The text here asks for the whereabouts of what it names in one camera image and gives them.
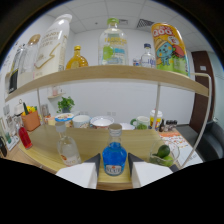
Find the white bowl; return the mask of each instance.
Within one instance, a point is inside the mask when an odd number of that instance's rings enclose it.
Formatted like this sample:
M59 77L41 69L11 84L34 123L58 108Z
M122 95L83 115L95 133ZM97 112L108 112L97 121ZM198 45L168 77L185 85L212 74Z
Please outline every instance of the white bowl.
M90 124L96 129L108 129L109 125L114 123L114 119L109 116L97 116L90 120Z
M135 126L128 123L120 123L122 130L134 130Z

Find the white wall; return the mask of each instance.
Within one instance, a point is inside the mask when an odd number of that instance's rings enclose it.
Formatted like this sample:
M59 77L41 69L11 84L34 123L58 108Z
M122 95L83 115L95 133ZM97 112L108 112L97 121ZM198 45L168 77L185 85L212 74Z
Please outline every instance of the white wall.
M54 18L44 15L34 22L19 38L19 45L27 43L29 38L39 33L41 36L47 28L53 23ZM144 31L125 30L128 36L129 65L132 65L132 59L141 56L144 53L144 43L152 45L152 53L154 46L151 34ZM81 55L83 55L90 66L98 65L98 38L103 30L87 31L79 34L69 33L67 43L65 65L73 56L73 48L75 45L81 46ZM16 50L9 52L14 58ZM188 51L190 70L194 72L191 53ZM4 101L4 77L8 71L8 67L2 67L0 80L0 105L5 106ZM108 112L115 112L113 116L115 122L127 122L131 119L143 115L149 116L150 111L155 108L157 86L142 82L123 82L123 81L80 81L71 82L68 85L61 85L65 90L65 97L71 96L75 102L73 110L87 112L91 117L98 115L107 115ZM22 99L31 106L38 106L37 92L20 95L8 103L10 105L11 115L14 114L14 107ZM47 88L40 90L41 104L48 104L51 115L57 115L57 102L61 97L48 99ZM194 93L173 89L161 88L161 101L159 110L164 114L165 119L178 120L179 124L188 124L190 121L194 102ZM3 117L3 109L0 109L0 117Z

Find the yellow bottle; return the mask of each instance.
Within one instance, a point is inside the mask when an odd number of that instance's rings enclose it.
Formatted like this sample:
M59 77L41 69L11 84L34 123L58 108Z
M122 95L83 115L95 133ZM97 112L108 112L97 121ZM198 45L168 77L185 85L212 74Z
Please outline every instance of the yellow bottle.
M74 56L68 61L66 70L71 68L79 68L88 66L87 60L80 55L81 47L79 45L74 47Z

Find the potted plant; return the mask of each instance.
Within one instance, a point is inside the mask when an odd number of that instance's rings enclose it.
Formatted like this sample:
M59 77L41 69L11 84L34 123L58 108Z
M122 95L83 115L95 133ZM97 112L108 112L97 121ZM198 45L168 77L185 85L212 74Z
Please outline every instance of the potted plant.
M58 102L58 111L57 113L70 113L71 108L74 106L74 101L69 96L68 98L62 97L62 101Z

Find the ceiling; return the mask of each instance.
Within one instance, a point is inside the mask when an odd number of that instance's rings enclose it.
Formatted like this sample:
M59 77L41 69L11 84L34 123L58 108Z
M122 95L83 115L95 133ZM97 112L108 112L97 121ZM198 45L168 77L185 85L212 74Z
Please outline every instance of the ceiling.
M128 20L127 25L119 25L121 29L138 30L140 19L167 22L179 30L189 51L214 52L208 41L190 21L176 11L152 0L73 0L53 8L46 15L56 18L66 13L72 15L70 29L74 33L106 29L107 19L110 17Z

